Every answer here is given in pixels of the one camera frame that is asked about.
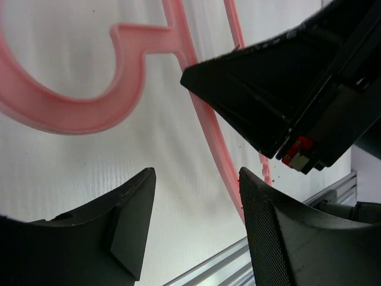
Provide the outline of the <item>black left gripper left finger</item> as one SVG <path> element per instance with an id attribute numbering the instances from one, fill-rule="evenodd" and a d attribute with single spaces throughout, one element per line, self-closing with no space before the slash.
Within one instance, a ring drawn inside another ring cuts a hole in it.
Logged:
<path id="1" fill-rule="evenodd" d="M 133 285 L 156 185 L 151 167 L 52 220 L 1 217 L 2 285 Z"/>

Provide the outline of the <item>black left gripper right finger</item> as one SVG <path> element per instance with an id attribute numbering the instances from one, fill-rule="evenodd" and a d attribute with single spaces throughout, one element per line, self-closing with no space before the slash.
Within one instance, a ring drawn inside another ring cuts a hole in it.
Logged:
<path id="1" fill-rule="evenodd" d="M 380 204 L 311 207 L 239 172 L 257 285 L 379 285 Z"/>

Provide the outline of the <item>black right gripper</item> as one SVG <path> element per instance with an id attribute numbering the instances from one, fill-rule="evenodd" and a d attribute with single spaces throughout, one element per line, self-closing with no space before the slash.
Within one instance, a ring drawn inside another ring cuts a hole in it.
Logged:
<path id="1" fill-rule="evenodd" d="M 257 151 L 304 174 L 354 143 L 380 156 L 380 2 L 333 1 L 280 35 L 188 67 L 180 82 Z"/>

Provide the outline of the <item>pink thick hanger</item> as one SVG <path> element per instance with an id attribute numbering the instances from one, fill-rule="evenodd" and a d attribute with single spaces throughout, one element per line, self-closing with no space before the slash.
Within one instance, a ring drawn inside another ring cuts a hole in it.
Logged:
<path id="1" fill-rule="evenodd" d="M 184 71 L 198 63 L 183 1 L 162 1 L 167 26 L 117 23 L 110 28 L 115 53 L 114 77 L 98 97 L 76 100 L 41 85 L 19 64 L 1 24 L 1 112 L 44 132 L 83 135 L 122 122 L 135 109 L 145 84 L 146 54 L 174 54 Z M 220 176 L 245 223 L 239 179 L 214 110 L 189 92 Z"/>

